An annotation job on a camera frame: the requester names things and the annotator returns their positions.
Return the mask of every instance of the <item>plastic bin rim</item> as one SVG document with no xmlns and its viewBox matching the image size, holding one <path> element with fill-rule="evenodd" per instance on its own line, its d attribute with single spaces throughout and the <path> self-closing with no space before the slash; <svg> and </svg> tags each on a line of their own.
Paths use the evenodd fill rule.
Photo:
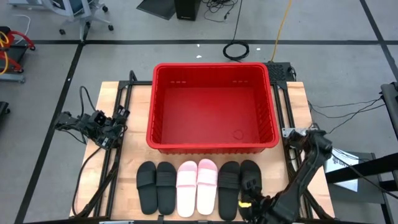
<svg viewBox="0 0 398 224">
<path fill-rule="evenodd" d="M 263 69 L 266 73 L 268 73 L 267 67 L 261 63 L 261 62 L 243 62 L 243 63 L 160 63 L 155 66 L 154 68 L 154 75 L 157 73 L 158 69 L 162 68 L 163 66 L 175 66 L 175 67 L 208 67 L 208 66 L 258 66 L 259 68 Z M 266 82 L 266 87 L 271 88 L 271 83 L 269 81 L 269 78 L 265 79 Z M 154 82 L 152 84 L 152 94 L 150 100 L 154 100 L 154 92 L 157 86 L 157 79 L 154 79 Z M 276 116 L 275 116 L 275 111 L 274 111 L 274 100 L 272 98 L 272 92 L 271 90 L 269 91 L 268 95 L 268 100 L 272 102 L 272 108 L 270 111 L 270 115 L 272 117 L 273 121 L 276 121 Z M 152 122 L 150 118 L 152 117 L 152 107 L 153 105 L 150 104 L 149 108 L 149 120 L 148 120 L 148 127 L 147 127 L 147 134 L 146 134 L 146 142 L 149 147 L 153 149 L 173 149 L 173 148 L 181 148 L 183 146 L 184 149 L 208 149 L 208 148 L 222 148 L 222 147 L 228 147 L 228 148 L 255 148 L 255 147 L 263 147 L 263 148 L 273 148 L 276 145 L 278 145 L 280 136 L 278 132 L 278 125 L 274 125 L 273 131 L 275 138 L 271 142 L 267 143 L 213 143 L 213 144 L 159 144 L 159 143 L 154 143 L 151 138 L 151 129 L 152 129 Z"/>
</svg>

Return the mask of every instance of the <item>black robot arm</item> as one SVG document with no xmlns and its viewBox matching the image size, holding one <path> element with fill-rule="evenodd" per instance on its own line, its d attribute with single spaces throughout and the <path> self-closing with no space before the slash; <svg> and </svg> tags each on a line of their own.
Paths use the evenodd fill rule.
<svg viewBox="0 0 398 224">
<path fill-rule="evenodd" d="M 299 216 L 300 198 L 307 189 L 317 170 L 331 157 L 331 141 L 325 131 L 308 130 L 306 135 L 292 131 L 287 138 L 291 147 L 303 149 L 305 159 L 291 183 L 275 197 L 251 195 L 250 206 L 239 207 L 244 220 L 252 224 L 293 223 Z"/>
</svg>

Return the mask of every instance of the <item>black clamp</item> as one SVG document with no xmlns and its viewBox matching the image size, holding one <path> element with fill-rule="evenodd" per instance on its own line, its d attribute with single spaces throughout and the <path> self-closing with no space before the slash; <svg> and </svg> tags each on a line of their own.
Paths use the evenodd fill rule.
<svg viewBox="0 0 398 224">
<path fill-rule="evenodd" d="M 136 77 L 136 74 L 132 70 L 130 70 L 130 79 L 129 79 L 129 81 L 130 81 L 130 85 L 133 85 L 134 81 L 138 81 L 138 79 Z"/>
</svg>

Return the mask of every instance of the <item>wooden table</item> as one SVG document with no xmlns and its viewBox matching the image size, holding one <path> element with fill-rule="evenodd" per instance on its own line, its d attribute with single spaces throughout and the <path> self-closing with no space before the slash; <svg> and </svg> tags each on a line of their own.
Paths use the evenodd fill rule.
<svg viewBox="0 0 398 224">
<path fill-rule="evenodd" d="M 107 116 L 112 116 L 114 102 L 116 99 L 118 82 L 103 82 L 99 93 L 96 108 L 105 112 Z M 311 125 L 312 119 L 308 109 L 307 97 L 305 95 L 304 85 L 301 82 L 288 83 L 290 104 L 294 116 L 296 127 L 305 128 Z M 151 86 L 133 86 L 130 101 L 130 117 L 127 121 L 129 127 L 126 131 L 121 163 L 119 166 L 118 181 L 114 196 L 112 219 L 130 219 L 130 220 L 156 220 L 158 213 L 144 215 L 141 212 L 138 191 L 136 189 L 136 174 L 138 167 L 145 161 L 153 161 L 156 165 L 161 161 L 171 162 L 176 169 L 185 161 L 193 160 L 199 162 L 202 158 L 211 159 L 218 167 L 225 162 L 242 162 L 250 159 L 259 165 L 262 173 L 262 193 L 264 195 L 275 195 L 288 184 L 288 176 L 285 164 L 285 157 L 280 140 L 278 145 L 272 149 L 266 149 L 260 154 L 189 154 L 189 155 L 165 155 L 158 150 L 151 149 L 146 143 L 146 130 L 149 114 Z M 287 124 L 287 114 L 283 92 L 279 90 L 282 110 L 284 112 L 284 121 Z M 86 147 L 84 161 L 98 147 L 90 141 Z M 80 180 L 78 194 L 76 196 L 76 210 L 81 211 L 88 203 L 98 188 L 101 169 L 104 161 L 104 151 L 95 155 L 87 163 Z M 321 167 L 311 184 L 308 186 L 318 203 L 325 211 L 334 217 L 334 211 L 330 200 L 328 185 Z M 104 193 L 101 215 L 105 214 L 108 191 Z M 216 198 L 215 210 L 211 215 L 200 215 L 197 211 L 190 218 L 181 218 L 177 210 L 173 214 L 165 217 L 165 220 L 221 220 L 218 215 L 218 199 Z"/>
</svg>

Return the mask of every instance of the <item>slide sandal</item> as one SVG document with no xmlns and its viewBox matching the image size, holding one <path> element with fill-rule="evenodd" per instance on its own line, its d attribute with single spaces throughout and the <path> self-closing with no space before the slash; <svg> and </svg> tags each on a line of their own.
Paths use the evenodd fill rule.
<svg viewBox="0 0 398 224">
<path fill-rule="evenodd" d="M 193 161 L 184 162 L 177 172 L 177 212 L 183 218 L 195 211 L 198 166 Z"/>
<path fill-rule="evenodd" d="M 253 189 L 261 193 L 262 181 L 260 167 L 253 161 L 245 160 L 241 164 L 242 192 L 247 194 L 246 189 Z"/>
<path fill-rule="evenodd" d="M 210 215 L 214 209 L 217 192 L 218 169 L 209 159 L 202 159 L 198 165 L 197 209 L 202 215 Z"/>
<path fill-rule="evenodd" d="M 157 210 L 156 166 L 153 162 L 147 161 L 139 166 L 137 189 L 143 214 L 155 213 Z"/>
<path fill-rule="evenodd" d="M 235 161 L 225 163 L 218 172 L 218 214 L 232 221 L 238 209 L 241 166 Z"/>
<path fill-rule="evenodd" d="M 177 172 L 169 162 L 161 162 L 157 165 L 156 189 L 157 206 L 162 215 L 170 215 L 175 209 L 175 183 Z"/>
</svg>

